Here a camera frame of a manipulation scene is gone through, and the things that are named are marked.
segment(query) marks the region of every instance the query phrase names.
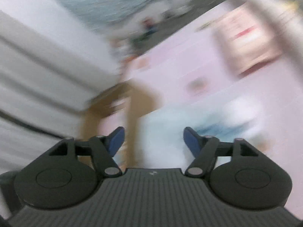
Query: logo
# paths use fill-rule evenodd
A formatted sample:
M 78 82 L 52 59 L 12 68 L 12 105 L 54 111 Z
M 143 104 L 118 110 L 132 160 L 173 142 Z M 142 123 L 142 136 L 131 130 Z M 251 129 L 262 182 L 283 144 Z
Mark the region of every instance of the logo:
M 150 175 L 154 176 L 156 174 L 158 174 L 156 171 L 153 171 L 152 173 L 149 173 Z

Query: ribbed gray surface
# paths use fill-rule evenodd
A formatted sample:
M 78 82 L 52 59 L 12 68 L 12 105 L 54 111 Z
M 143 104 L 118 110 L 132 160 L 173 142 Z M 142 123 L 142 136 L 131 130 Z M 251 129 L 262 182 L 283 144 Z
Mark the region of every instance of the ribbed gray surface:
M 129 169 L 84 203 L 60 211 L 23 208 L 13 227 L 292 227 L 284 208 L 244 211 L 220 202 L 202 180 L 179 169 Z

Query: circular cover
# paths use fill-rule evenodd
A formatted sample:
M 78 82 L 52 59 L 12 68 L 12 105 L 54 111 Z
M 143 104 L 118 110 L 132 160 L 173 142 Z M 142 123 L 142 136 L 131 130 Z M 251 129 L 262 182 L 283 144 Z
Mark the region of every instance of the circular cover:
M 291 192 L 289 175 L 269 159 L 239 157 L 211 172 L 210 187 L 225 202 L 240 208 L 284 205 Z
M 35 208 L 65 208 L 87 199 L 97 186 L 95 171 L 79 161 L 43 158 L 16 177 L 17 195 Z

